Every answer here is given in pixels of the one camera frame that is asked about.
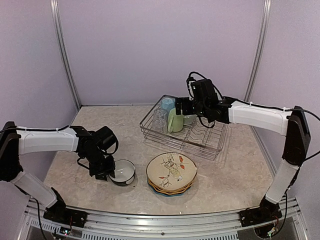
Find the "dish rack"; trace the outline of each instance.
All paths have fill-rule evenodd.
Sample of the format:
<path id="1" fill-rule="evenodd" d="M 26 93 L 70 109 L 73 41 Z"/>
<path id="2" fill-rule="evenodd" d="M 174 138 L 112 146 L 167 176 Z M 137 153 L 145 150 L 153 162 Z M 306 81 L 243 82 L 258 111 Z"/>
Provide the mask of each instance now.
<path id="1" fill-rule="evenodd" d="M 228 125 L 215 122 L 213 128 L 206 128 L 202 126 L 199 119 L 196 118 L 192 124 L 184 124 L 183 129 L 179 132 L 163 133 L 155 131 L 152 129 L 154 110 L 161 107 L 160 103 L 163 98 L 175 99 L 176 97 L 163 95 L 142 119 L 140 128 L 144 138 L 195 156 L 214 160 L 223 149 Z M 202 122 L 206 126 L 210 126 L 206 119 L 203 118 Z"/>

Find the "table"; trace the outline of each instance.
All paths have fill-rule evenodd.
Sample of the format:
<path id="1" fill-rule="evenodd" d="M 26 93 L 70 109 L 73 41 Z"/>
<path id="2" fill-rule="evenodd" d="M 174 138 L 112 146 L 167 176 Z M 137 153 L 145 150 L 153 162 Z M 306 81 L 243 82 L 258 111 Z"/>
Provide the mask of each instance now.
<path id="1" fill-rule="evenodd" d="M 55 188 L 67 205 L 114 213 L 179 215 L 215 213 L 257 206 L 272 182 L 251 129 L 229 124 L 228 143 L 215 161 L 191 157 L 198 167 L 196 181 L 181 196 L 154 193 L 147 183 L 146 167 L 155 156 L 172 152 L 144 138 L 139 122 L 152 106 L 82 107 L 72 125 L 87 130 L 108 126 L 119 139 L 115 160 L 135 164 L 136 178 L 121 187 L 96 180 L 77 164 L 74 152 L 58 152 L 45 184 Z"/>

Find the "vertical metal pole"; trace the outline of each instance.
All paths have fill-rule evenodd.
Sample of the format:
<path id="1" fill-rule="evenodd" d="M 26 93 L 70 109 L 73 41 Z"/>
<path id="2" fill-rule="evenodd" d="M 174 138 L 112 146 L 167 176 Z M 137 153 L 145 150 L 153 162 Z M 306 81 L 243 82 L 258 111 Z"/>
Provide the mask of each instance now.
<path id="1" fill-rule="evenodd" d="M 64 65 L 65 72 L 66 72 L 66 76 L 67 76 L 67 81 L 68 81 L 68 84 L 69 84 L 69 87 L 71 90 L 74 104 L 75 104 L 76 108 L 78 110 L 80 110 L 81 102 L 80 102 L 79 94 L 77 92 L 77 88 L 76 88 L 76 85 L 74 82 L 74 78 L 72 76 L 72 72 L 70 69 L 70 64 L 69 64 L 69 60 L 68 60 L 68 56 L 67 56 L 66 46 L 65 46 L 65 42 L 64 42 L 64 36 L 63 36 L 63 32 L 62 32 L 62 27 L 61 27 L 60 15 L 59 15 L 58 0 L 50 0 L 50 4 L 51 4 L 52 16 L 53 16 L 53 23 L 55 26 L 55 33 L 57 36 L 58 45 L 59 45 L 59 49 L 60 49 L 60 53 L 61 53 L 61 58 L 62 58 L 62 62 Z"/>
<path id="2" fill-rule="evenodd" d="M 264 0 L 264 9 L 263 9 L 258 45 L 257 45 L 256 51 L 255 51 L 255 57 L 254 57 L 254 62 L 253 62 L 253 66 L 251 69 L 248 87 L 246 89 L 245 96 L 244 96 L 244 100 L 246 102 L 248 102 L 251 98 L 251 95 L 252 95 L 252 92 L 254 89 L 254 84 L 256 81 L 256 77 L 257 77 L 257 73 L 258 73 L 258 69 L 259 69 L 259 65 L 260 65 L 260 61 L 261 61 L 261 57 L 262 57 L 262 53 L 264 50 L 268 22 L 269 22 L 269 17 L 270 17 L 270 8 L 271 8 L 271 0 Z"/>

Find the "bird illustration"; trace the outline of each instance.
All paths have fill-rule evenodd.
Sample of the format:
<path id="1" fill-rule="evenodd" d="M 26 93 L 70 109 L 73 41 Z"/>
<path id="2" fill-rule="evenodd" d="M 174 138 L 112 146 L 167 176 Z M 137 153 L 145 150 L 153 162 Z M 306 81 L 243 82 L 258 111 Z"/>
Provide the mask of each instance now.
<path id="1" fill-rule="evenodd" d="M 169 169 L 169 173 L 177 179 L 178 181 L 182 180 L 182 176 L 178 169 L 173 168 L 172 166 L 164 165 L 167 169 Z"/>

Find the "mug handle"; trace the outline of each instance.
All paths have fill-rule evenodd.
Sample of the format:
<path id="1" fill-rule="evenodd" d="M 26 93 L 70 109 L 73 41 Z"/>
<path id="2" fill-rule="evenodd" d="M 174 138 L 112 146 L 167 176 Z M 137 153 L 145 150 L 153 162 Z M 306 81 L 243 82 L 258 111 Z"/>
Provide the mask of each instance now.
<path id="1" fill-rule="evenodd" d="M 169 116 L 169 122 L 168 122 L 168 133 L 172 133 L 172 130 L 174 129 L 171 125 L 172 125 L 172 122 L 174 120 L 174 117 L 173 116 Z"/>

